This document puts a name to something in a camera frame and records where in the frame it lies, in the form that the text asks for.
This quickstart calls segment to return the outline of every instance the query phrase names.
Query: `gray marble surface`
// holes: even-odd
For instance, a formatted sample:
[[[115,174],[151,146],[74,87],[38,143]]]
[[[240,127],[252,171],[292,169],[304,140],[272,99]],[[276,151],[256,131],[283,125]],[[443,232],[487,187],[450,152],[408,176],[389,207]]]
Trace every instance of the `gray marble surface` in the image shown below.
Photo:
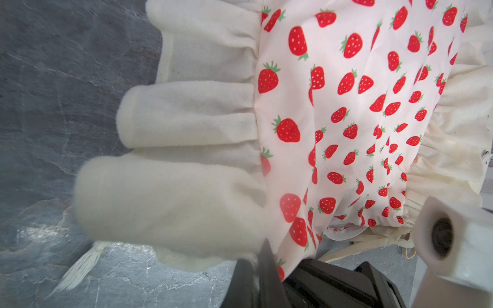
[[[144,1],[2,0],[0,29],[0,307],[220,306],[234,262],[187,273],[127,244],[107,248],[74,290],[47,297],[91,244],[71,207],[74,175],[89,158],[127,151],[120,99],[154,82],[161,40]],[[409,300],[415,260],[387,247],[336,264],[366,260]]]

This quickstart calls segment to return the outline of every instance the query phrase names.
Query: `red strawberry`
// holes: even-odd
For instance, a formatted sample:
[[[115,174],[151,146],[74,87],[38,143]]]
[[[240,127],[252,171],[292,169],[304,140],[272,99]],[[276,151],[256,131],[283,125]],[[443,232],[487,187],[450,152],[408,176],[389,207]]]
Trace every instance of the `red strawberry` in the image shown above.
[[[370,167],[370,170],[366,173],[366,179],[373,183],[373,166]]]
[[[308,250],[307,228],[303,218],[297,217],[294,220],[291,228],[289,228],[289,234],[295,243],[304,247],[305,251]]]
[[[464,17],[460,20],[460,30],[462,33],[465,31],[465,26],[467,25],[467,14],[464,15]]]
[[[308,47],[305,41],[305,35],[303,34],[303,29],[300,26],[293,27],[289,32],[289,49],[291,53],[295,56],[299,56],[298,60],[308,59]]]
[[[406,83],[406,73],[404,73],[400,79],[395,83],[392,91],[394,91],[394,94],[397,94],[401,89],[402,87],[404,86],[404,84]]]
[[[281,278],[281,281],[284,280],[284,270],[281,267],[284,263],[286,263],[286,261],[283,261],[282,259],[279,259],[279,261],[276,260],[276,266],[278,267],[279,278]]]
[[[349,115],[349,110],[346,107],[339,108],[336,112],[332,114],[330,120],[332,123],[339,123],[344,120]]]
[[[364,6],[373,6],[375,4],[375,0],[352,0],[354,3],[358,3]]]
[[[396,128],[394,128],[394,132],[396,132],[396,133],[400,133],[400,132],[401,132],[401,131],[403,131],[403,130],[404,130],[404,128],[406,128],[406,127],[407,127],[407,124],[406,124],[406,123],[404,123],[404,124],[400,124],[400,125],[399,125],[399,124],[397,124],[397,127],[396,127]]]
[[[378,189],[378,195],[382,197],[387,196],[387,188],[385,186],[382,186]]]
[[[395,13],[395,16],[392,17],[392,21],[390,22],[390,28],[394,28],[394,30],[399,29],[407,18],[407,9],[403,6],[400,10]]]
[[[272,14],[271,16],[271,19],[269,19],[269,22],[267,22],[267,24],[265,25],[264,30],[270,32],[276,24],[276,21],[281,21],[284,19],[284,12],[286,12],[286,10],[282,11],[282,13],[280,9],[275,11],[274,14]]]
[[[297,195],[294,194],[284,194],[279,201],[279,206],[281,207],[282,214],[284,215],[284,220],[288,223],[294,221],[296,214],[301,206],[301,200]]]
[[[402,154],[399,154],[399,157],[397,157],[397,159],[395,160],[395,164],[400,165],[400,163],[402,163],[403,160],[404,157],[402,157]]]
[[[426,0],[426,7],[430,10],[434,10],[436,7],[436,0]]]
[[[308,155],[308,163],[310,166],[315,167],[315,146],[313,147],[313,150],[310,152]]]
[[[363,193],[363,191],[365,190],[365,186],[363,185],[363,182],[361,182],[358,179],[356,179],[356,183],[358,183],[358,188],[356,189],[356,193],[358,195],[361,195]]]
[[[430,71],[430,70],[431,70],[431,66],[429,66],[429,65],[423,67],[423,70],[421,71],[421,75],[420,75],[419,80],[423,80],[426,77],[428,77],[428,71]]]
[[[435,51],[436,51],[436,44],[435,44],[435,42],[433,42],[433,43],[431,43],[431,48],[430,48],[430,51],[428,52],[428,55],[431,55]]]
[[[375,153],[375,143],[366,150],[366,154],[370,157],[373,156],[373,153]]]
[[[365,208],[371,208],[375,204],[373,200],[366,200]]]
[[[354,57],[363,47],[363,39],[359,36],[358,33],[353,33],[349,36],[346,36],[346,39],[341,43],[341,49],[339,51],[344,52],[345,58]]]
[[[380,95],[377,100],[370,106],[370,110],[373,112],[380,112],[384,109],[386,94]]]
[[[344,137],[349,138],[349,139],[356,138],[356,136],[358,135],[358,125],[356,125],[353,122],[346,129],[344,129],[343,135],[344,135]]]
[[[275,89],[279,83],[279,78],[277,77],[277,73],[281,70],[277,67],[277,64],[274,66],[274,61],[272,64],[269,63],[264,64],[265,69],[260,71],[258,75],[258,92],[265,93]]]
[[[274,133],[278,134],[278,137],[281,141],[284,142],[298,142],[300,141],[300,131],[298,129],[298,125],[291,119],[281,120],[281,117],[278,116],[277,119],[274,119],[274,123],[272,125],[275,126]]]
[[[365,92],[366,90],[373,87],[373,79],[364,75],[359,82],[358,94]]]
[[[324,78],[325,76],[323,73],[323,68],[315,67],[315,65],[313,65],[311,75],[312,75],[312,89],[318,90],[323,88],[323,86],[325,85],[325,78]]]
[[[331,180],[334,184],[342,184],[342,182],[346,182],[346,179],[343,175],[340,175],[337,172],[331,172],[327,175],[327,178]]]
[[[334,155],[334,153],[336,152],[337,147],[338,147],[337,144],[333,144],[333,145],[330,145],[328,148],[326,148],[324,150],[325,153],[322,156],[323,160],[326,160],[327,158],[331,158],[332,155]]]
[[[399,62],[399,54],[395,51],[391,51],[387,55],[388,59],[388,69],[391,71],[398,72],[400,70],[400,66],[402,62]]]
[[[380,33],[380,27],[382,26],[383,22],[380,20],[377,24],[377,29],[375,30],[375,34],[373,34],[373,40],[371,41],[371,48],[370,50],[373,49],[373,45],[375,44],[375,41],[377,40],[378,33]]]
[[[389,116],[389,115],[393,115],[394,113],[396,113],[400,108],[400,102],[395,102],[395,103],[391,103],[387,106],[387,108],[385,108],[385,111],[384,111],[384,116]]]
[[[445,9],[445,13],[442,18],[442,22],[445,26],[451,26],[454,23],[456,20],[457,11],[457,8],[452,7],[451,4]]]
[[[327,131],[325,127],[315,132],[315,144],[317,144],[323,138],[323,134]]]
[[[318,171],[317,171],[317,168],[314,167],[312,171],[313,171],[313,173],[312,173],[312,183],[316,185],[318,183]]]
[[[262,172],[264,173],[264,176],[267,176],[271,171],[271,163],[269,162],[269,158],[273,157],[273,155],[269,154],[269,150],[266,151],[264,147],[262,148],[262,153],[260,155]]]
[[[260,24],[262,24],[264,22],[264,20],[269,17],[269,13],[271,12],[271,9],[269,9],[268,6],[264,6],[264,8],[262,9],[262,21],[260,22]]]
[[[456,58],[457,58],[457,54],[453,58],[450,59],[451,65],[454,65],[454,63],[456,62]]]
[[[318,211],[320,214],[332,214],[334,209],[336,208],[336,200],[334,198],[323,198],[320,200],[318,204]]]
[[[423,95],[421,94],[421,91],[414,91],[413,94],[411,95],[411,98],[409,99],[410,103],[417,103],[423,99]]]
[[[421,34],[418,31],[414,32],[414,35],[409,37],[409,43],[407,44],[407,49],[411,52],[418,52],[421,48],[421,43],[423,40],[421,39]]]
[[[390,147],[388,148],[388,152],[392,154],[393,152],[395,152],[395,150],[397,150],[397,147],[398,147],[397,144],[395,143],[391,144]]]
[[[351,72],[344,75],[344,77],[341,79],[341,82],[339,82],[337,94],[342,95],[346,92],[351,91],[352,87],[354,86],[355,77],[358,77],[358,74],[355,70],[351,70]]]
[[[433,42],[433,33],[435,32],[434,28],[431,27],[430,28],[430,33],[428,35],[428,47],[431,45],[431,43]]]
[[[313,207],[310,207],[308,210],[308,224],[310,227],[312,226],[312,221],[313,221]]]
[[[359,199],[361,199],[361,197],[359,197],[358,199],[354,200],[348,207],[351,207],[351,206],[355,205],[356,202],[358,202]]]
[[[413,137],[407,139],[406,143],[408,145],[416,146],[416,145],[418,145],[421,142],[421,138],[422,138],[422,136],[419,136],[419,137],[418,136],[413,136]]]
[[[358,150],[354,150],[352,152],[349,152],[346,155],[346,158],[344,159],[344,165],[350,165],[354,163],[354,159],[356,158],[356,155],[358,155]]]
[[[334,11],[320,9],[320,13],[315,15],[315,17],[317,18],[318,25],[321,28],[324,28],[328,25],[332,25],[336,21],[337,15]]]
[[[418,121],[422,121],[424,120],[424,118],[426,117],[426,109],[424,107],[422,107],[417,113],[416,113],[416,116],[414,117],[416,120]]]

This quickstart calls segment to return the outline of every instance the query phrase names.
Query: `white frayed tassel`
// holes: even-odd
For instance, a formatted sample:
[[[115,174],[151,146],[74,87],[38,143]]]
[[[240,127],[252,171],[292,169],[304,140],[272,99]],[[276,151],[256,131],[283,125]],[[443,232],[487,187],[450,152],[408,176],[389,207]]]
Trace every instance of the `white frayed tassel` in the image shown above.
[[[82,257],[77,260],[77,262],[72,265],[69,270],[63,275],[62,280],[58,283],[58,285],[53,289],[48,297],[50,297],[53,293],[59,292],[62,290],[72,290],[78,284],[82,282],[84,277],[91,271],[91,269],[96,265],[99,260],[99,257],[105,250],[105,248],[110,245],[109,241],[96,241],[94,242],[91,249],[88,252],[84,253]]]

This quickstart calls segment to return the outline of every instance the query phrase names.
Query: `strawberry print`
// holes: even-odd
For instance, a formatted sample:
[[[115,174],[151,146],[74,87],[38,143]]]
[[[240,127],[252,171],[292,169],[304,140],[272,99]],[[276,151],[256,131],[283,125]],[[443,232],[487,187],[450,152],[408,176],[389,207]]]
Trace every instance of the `strawberry print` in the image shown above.
[[[391,28],[393,28],[394,30],[399,29],[406,21],[407,14],[408,14],[407,9],[405,6],[403,6],[400,10],[398,10],[395,13],[395,16],[392,17],[392,21],[390,23],[389,29]]]
[[[291,228],[289,228],[289,234],[295,243],[305,248],[305,251],[308,250],[308,235],[306,223],[303,218],[297,217]]]
[[[344,77],[341,79],[341,82],[339,82],[337,94],[342,95],[346,92],[351,91],[352,87],[354,86],[354,79],[356,77],[358,77],[358,75],[355,70],[351,70],[351,72],[344,75]]]
[[[328,148],[326,148],[324,150],[324,154],[323,154],[323,160],[326,160],[328,158],[331,158],[332,155],[334,155],[334,153],[336,152],[337,148],[339,146],[337,144],[333,144],[333,145],[330,145]]]
[[[380,20],[377,24],[377,29],[375,30],[375,34],[373,34],[373,39],[371,41],[371,48],[370,50],[373,49],[373,45],[375,45],[375,41],[377,40],[378,33],[380,33],[380,27],[383,25],[383,20]]]
[[[364,75],[359,82],[358,94],[365,92],[371,87],[373,87],[373,79]]]
[[[363,39],[359,36],[358,33],[353,33],[349,36],[346,36],[344,41],[341,43],[341,49],[345,58],[354,57],[363,47]]]
[[[320,28],[325,28],[328,25],[332,25],[337,19],[337,15],[334,11],[322,9],[320,9],[320,13],[315,15],[315,17],[317,18]]]
[[[320,130],[315,132],[315,144],[319,143],[323,138],[323,134],[327,131],[325,127],[322,127]]]
[[[262,148],[262,153],[260,153],[260,162],[262,163],[262,172],[264,176],[267,176],[271,171],[271,163],[269,162],[269,158],[273,157],[272,154],[269,154],[269,150],[265,150],[265,147]]]
[[[384,109],[386,94],[380,95],[375,102],[370,106],[370,110],[373,112],[380,112]]]
[[[343,136],[349,139],[354,139],[358,135],[358,125],[352,123],[346,129],[344,129]]]
[[[430,70],[431,70],[431,66],[429,65],[423,67],[419,80],[424,80],[426,77],[428,77],[428,72]]]
[[[348,165],[354,163],[354,160],[355,160],[357,155],[358,155],[358,150],[354,150],[354,151],[349,152],[346,155],[346,158],[344,159],[344,165],[348,166]]]
[[[388,206],[384,208],[384,211],[382,212],[383,217],[388,217]]]
[[[269,92],[275,89],[279,83],[279,78],[277,73],[281,70],[277,67],[277,64],[274,66],[274,61],[272,64],[269,63],[264,64],[265,69],[263,69],[258,76],[258,92],[260,94]]]
[[[388,69],[391,71],[398,72],[402,62],[399,62],[399,54],[395,51],[391,51],[387,55],[388,59]]]
[[[331,180],[334,184],[342,184],[343,182],[345,183],[346,182],[346,179],[344,178],[343,175],[340,175],[339,173],[337,172],[330,172],[328,175],[327,175],[327,178],[329,180]]]
[[[458,12],[457,8],[452,7],[452,5],[450,4],[450,6],[448,6],[445,9],[445,13],[443,13],[443,18],[442,18],[443,24],[445,26],[451,26],[456,20],[457,12]]]
[[[301,200],[297,195],[294,194],[284,194],[279,201],[279,206],[281,207],[282,214],[284,215],[284,220],[287,223],[292,223],[298,210],[301,206]]]
[[[418,136],[413,136],[413,137],[407,139],[406,143],[408,145],[416,146],[416,145],[418,145],[421,142],[421,138],[422,138],[422,136],[419,136],[419,137]]]
[[[274,133],[276,133],[281,141],[284,142],[299,142],[300,131],[298,125],[291,119],[281,120],[281,116],[274,119]]]
[[[318,90],[323,88],[323,86],[325,85],[323,68],[315,67],[315,65],[313,65],[311,75],[312,75],[312,89]]]
[[[392,91],[394,92],[394,94],[397,94],[399,93],[399,91],[402,89],[402,87],[404,86],[404,84],[406,83],[406,73],[404,73],[400,78],[399,80],[395,83],[394,87],[392,88]]]
[[[366,155],[372,157],[375,153],[375,143],[366,150]]]
[[[370,170],[366,173],[366,179],[373,183],[373,166],[370,167]]]
[[[366,200],[366,203],[365,203],[365,208],[366,209],[369,209],[371,208],[374,204],[375,204],[376,201],[374,200]]]
[[[375,0],[352,0],[354,3],[358,3],[364,6],[374,6]]]
[[[358,183],[358,188],[356,188],[356,193],[358,195],[361,195],[363,191],[365,190],[365,186],[363,185],[363,182],[360,180],[356,179],[356,183]]]
[[[421,34],[416,31],[414,32],[414,35],[409,37],[407,49],[411,52],[418,52],[421,48],[421,43],[423,43],[423,40],[421,39]]]
[[[282,12],[280,9],[275,11],[274,14],[272,14],[272,16],[271,16],[271,19],[269,19],[269,21],[265,25],[264,30],[267,32],[270,32],[272,30],[272,28],[274,27],[274,25],[276,24],[276,21],[278,21],[278,20],[281,21],[284,19],[284,12],[286,12],[286,10],[284,10]]]
[[[403,130],[404,130],[404,128],[406,128],[406,127],[407,127],[407,124],[406,124],[406,123],[404,123],[404,124],[397,124],[397,127],[396,127],[396,128],[394,128],[394,132],[396,132],[396,133],[400,133],[400,132],[401,132],[401,131],[403,131]]]
[[[336,200],[334,198],[323,198],[318,203],[318,211],[320,214],[332,214],[336,207]]]
[[[421,94],[421,91],[414,91],[413,94],[411,95],[411,98],[409,98],[410,103],[418,103],[423,99],[423,94]]]
[[[387,108],[385,108],[385,111],[384,111],[384,116],[389,116],[389,115],[393,115],[394,113],[396,113],[400,108],[400,102],[395,102],[395,103],[391,103],[387,106]]]
[[[348,115],[349,115],[349,110],[346,107],[341,107],[332,114],[330,120],[332,121],[332,123],[339,123],[342,120],[344,120]]]
[[[303,29],[300,26],[293,27],[289,32],[289,49],[291,53],[298,56],[298,60],[308,59],[308,47],[305,41],[305,35],[303,34]]]
[[[465,31],[465,26],[467,26],[467,14],[464,15],[464,17],[460,20],[460,30],[462,33]]]
[[[414,118],[421,122],[426,117],[426,113],[427,113],[426,109],[424,107],[421,107],[421,109],[416,113],[416,116]]]
[[[262,21],[260,22],[260,24],[262,24],[264,22],[264,20],[269,17],[269,13],[271,12],[271,9],[269,9],[268,6],[264,6],[264,8],[262,9]]]

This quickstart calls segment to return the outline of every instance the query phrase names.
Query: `strawberry print fabric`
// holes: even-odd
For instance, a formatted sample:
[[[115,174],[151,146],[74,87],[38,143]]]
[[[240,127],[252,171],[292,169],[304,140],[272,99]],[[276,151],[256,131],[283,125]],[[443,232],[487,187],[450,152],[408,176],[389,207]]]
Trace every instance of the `strawberry print fabric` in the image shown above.
[[[455,62],[465,4],[264,2],[254,111],[281,278],[322,234],[412,226],[406,172]]]

